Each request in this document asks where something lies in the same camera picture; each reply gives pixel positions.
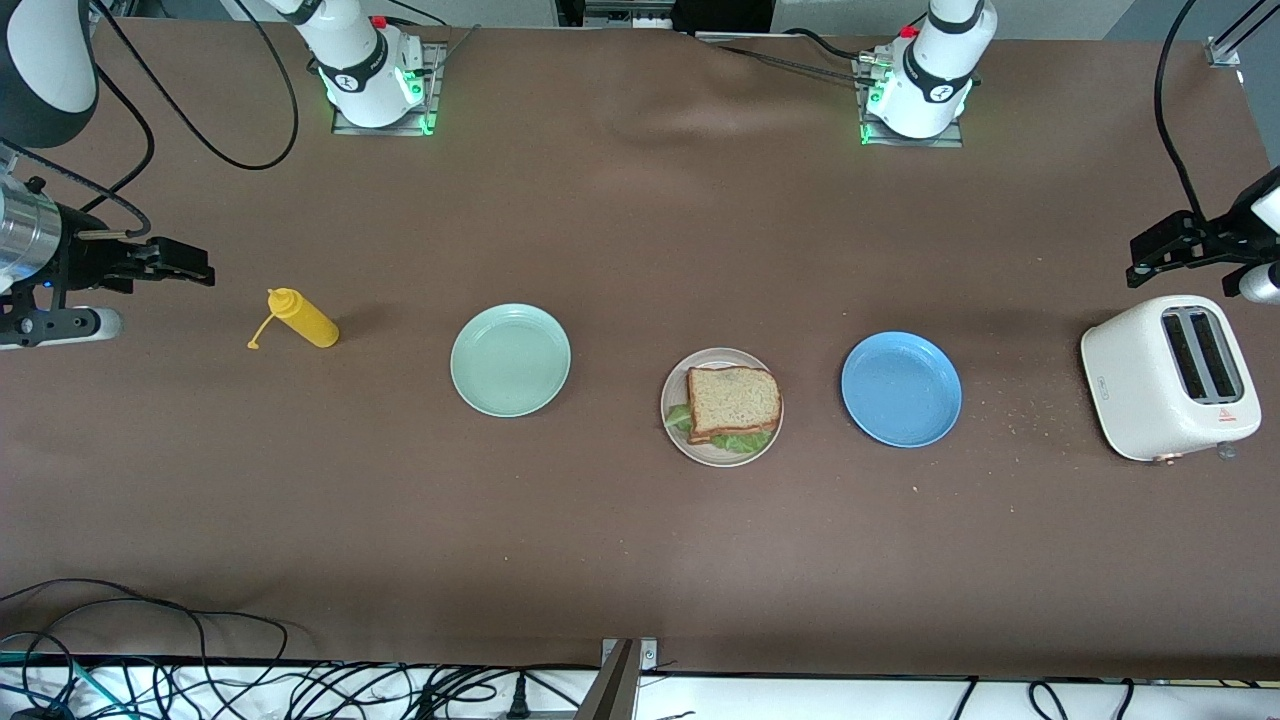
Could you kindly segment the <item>aluminium table bracket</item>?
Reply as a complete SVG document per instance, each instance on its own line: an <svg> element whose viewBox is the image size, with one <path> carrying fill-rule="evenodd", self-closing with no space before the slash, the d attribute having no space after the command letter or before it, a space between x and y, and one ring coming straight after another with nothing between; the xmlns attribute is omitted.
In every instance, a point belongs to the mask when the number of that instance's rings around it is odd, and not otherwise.
<svg viewBox="0 0 1280 720"><path fill-rule="evenodd" d="M657 667L658 653L655 637L605 638L602 667L573 720L635 720L641 674Z"/></svg>

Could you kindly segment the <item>yellow mustard squeeze bottle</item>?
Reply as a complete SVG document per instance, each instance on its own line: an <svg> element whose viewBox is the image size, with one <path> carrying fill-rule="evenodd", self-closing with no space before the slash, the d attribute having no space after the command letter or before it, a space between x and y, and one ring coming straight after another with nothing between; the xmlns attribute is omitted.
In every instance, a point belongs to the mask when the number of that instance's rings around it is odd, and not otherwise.
<svg viewBox="0 0 1280 720"><path fill-rule="evenodd" d="M334 320L311 304L297 290L269 290L268 310L268 318L260 324L253 336L246 343L246 347L250 350L259 348L259 338L274 320L284 323L296 334L317 348L329 348L340 338L340 331Z"/></svg>

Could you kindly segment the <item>green lettuce leaf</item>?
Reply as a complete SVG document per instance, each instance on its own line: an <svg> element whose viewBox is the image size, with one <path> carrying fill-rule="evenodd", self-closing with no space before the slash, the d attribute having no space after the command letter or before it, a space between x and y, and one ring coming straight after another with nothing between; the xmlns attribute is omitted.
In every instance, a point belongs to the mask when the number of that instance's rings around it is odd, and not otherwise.
<svg viewBox="0 0 1280 720"><path fill-rule="evenodd" d="M773 430L762 430L750 434L717 434L695 439L692 436L692 410L689 404L677 404L669 407L664 416L664 427L682 433L687 443L694 447L716 447L731 454L758 454L774 437Z"/></svg>

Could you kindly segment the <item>white toaster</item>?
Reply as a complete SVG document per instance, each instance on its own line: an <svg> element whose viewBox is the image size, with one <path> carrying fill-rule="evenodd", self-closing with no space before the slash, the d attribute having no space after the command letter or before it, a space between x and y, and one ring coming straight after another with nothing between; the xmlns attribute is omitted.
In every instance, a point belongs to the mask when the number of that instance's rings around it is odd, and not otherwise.
<svg viewBox="0 0 1280 720"><path fill-rule="evenodd" d="M1171 462L1262 424L1234 329L1207 297L1146 300L1085 331L1079 350L1100 428L1123 457Z"/></svg>

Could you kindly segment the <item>blue plate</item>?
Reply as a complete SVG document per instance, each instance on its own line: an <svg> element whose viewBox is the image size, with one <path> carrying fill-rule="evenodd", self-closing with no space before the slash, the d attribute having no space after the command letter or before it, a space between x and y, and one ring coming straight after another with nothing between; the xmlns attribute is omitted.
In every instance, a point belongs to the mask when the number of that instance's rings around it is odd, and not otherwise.
<svg viewBox="0 0 1280 720"><path fill-rule="evenodd" d="M963 383L948 355L902 331L868 336L850 348L838 388L852 423L895 448L941 441L963 410Z"/></svg>

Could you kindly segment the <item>beige plate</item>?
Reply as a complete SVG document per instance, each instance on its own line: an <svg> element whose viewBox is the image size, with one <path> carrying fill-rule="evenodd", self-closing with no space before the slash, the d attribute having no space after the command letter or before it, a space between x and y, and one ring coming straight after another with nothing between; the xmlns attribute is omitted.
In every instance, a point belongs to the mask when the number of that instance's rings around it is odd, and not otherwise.
<svg viewBox="0 0 1280 720"><path fill-rule="evenodd" d="M760 457L774 443L780 433L780 429L782 427L782 421L785 419L783 397L782 397L783 415L781 418L781 423L777 430L774 430L774 437L772 442L758 454L731 454L716 447L694 447L687 443L682 433L678 433L677 430L668 429L664 427L664 416L667 410L677 404L689 402L689 396L686 389L686 374L689 373L690 369L695 366L700 368L750 366L750 368L759 368L763 370L768 370L772 374L771 369L758 357L737 348L714 347L714 348L705 348L689 355L681 363L677 363L677 365L669 372L664 384L662 386L659 411L660 411L662 425L666 430L666 434L673 442L676 448L678 448L685 456L690 457L695 462L700 462L701 465L709 468L736 468Z"/></svg>

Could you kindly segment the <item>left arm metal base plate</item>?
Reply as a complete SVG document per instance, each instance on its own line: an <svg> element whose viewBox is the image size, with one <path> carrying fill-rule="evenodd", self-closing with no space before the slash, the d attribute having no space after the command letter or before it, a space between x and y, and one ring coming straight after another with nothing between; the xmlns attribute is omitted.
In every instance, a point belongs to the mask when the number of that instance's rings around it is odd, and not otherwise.
<svg viewBox="0 0 1280 720"><path fill-rule="evenodd" d="M882 118L870 111L873 99L881 96L884 81L890 76L890 56L881 53L883 46L864 50L850 65L859 81L858 115L860 142L864 146L883 145L892 147L960 149L963 129L959 117L954 117L942 133L931 138L911 138L891 129Z"/></svg>

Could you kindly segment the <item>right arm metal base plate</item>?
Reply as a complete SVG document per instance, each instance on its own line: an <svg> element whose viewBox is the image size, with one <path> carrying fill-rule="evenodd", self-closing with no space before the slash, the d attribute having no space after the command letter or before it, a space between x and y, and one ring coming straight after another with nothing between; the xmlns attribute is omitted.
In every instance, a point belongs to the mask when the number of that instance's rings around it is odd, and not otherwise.
<svg viewBox="0 0 1280 720"><path fill-rule="evenodd" d="M397 49L381 55L383 63L360 91L349 72L323 72L326 97L333 108L332 133L339 136L429 137L440 110L445 44L422 42L398 35Z"/></svg>

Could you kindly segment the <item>mint green plate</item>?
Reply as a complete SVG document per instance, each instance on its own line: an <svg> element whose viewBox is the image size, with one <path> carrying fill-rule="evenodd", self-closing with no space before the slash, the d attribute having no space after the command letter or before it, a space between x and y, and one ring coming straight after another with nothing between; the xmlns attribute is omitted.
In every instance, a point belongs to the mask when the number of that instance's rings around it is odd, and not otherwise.
<svg viewBox="0 0 1280 720"><path fill-rule="evenodd" d="M545 310L502 304L480 311L457 334L451 379L458 396L488 416L517 418L550 404L572 366L570 337Z"/></svg>

